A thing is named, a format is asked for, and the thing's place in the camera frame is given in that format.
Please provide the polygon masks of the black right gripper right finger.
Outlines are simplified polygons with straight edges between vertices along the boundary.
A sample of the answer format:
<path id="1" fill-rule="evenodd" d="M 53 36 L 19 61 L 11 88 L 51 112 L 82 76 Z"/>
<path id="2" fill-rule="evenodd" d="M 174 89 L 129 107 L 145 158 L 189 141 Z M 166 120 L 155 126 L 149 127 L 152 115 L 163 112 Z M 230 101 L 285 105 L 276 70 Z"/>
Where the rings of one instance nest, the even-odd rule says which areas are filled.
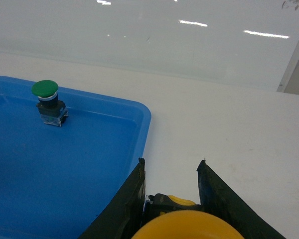
<path id="1" fill-rule="evenodd" d="M 207 164 L 197 168 L 200 203 L 205 212 L 230 224 L 245 239 L 283 239 L 284 236 L 263 220 Z"/>

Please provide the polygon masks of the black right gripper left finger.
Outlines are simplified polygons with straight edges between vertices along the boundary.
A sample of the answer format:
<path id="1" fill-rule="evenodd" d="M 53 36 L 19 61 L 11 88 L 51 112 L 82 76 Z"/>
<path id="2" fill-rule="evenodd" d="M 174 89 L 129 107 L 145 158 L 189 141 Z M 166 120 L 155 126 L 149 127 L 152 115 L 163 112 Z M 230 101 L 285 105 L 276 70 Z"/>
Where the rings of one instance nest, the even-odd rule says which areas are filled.
<path id="1" fill-rule="evenodd" d="M 139 162 L 80 239 L 130 239 L 142 221 L 146 192 L 145 160 Z"/>

